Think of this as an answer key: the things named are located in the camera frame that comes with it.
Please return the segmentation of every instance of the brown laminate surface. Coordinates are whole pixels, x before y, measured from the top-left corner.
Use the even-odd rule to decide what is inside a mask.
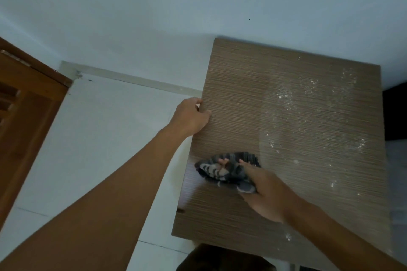
[[[321,270],[334,265],[284,224],[252,211],[193,164],[249,151],[300,196],[390,253],[380,67],[217,38],[173,235]]]

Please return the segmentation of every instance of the wooden door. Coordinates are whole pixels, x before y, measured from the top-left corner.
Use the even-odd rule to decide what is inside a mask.
[[[67,86],[1,51],[0,229],[67,91]]]

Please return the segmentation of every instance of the forearm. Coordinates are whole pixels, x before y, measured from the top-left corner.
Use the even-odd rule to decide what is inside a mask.
[[[287,224],[323,252],[340,270],[404,270],[392,257],[352,233],[319,207],[300,200]]]
[[[166,127],[112,175],[54,217],[2,270],[125,270],[166,168],[185,136]]]

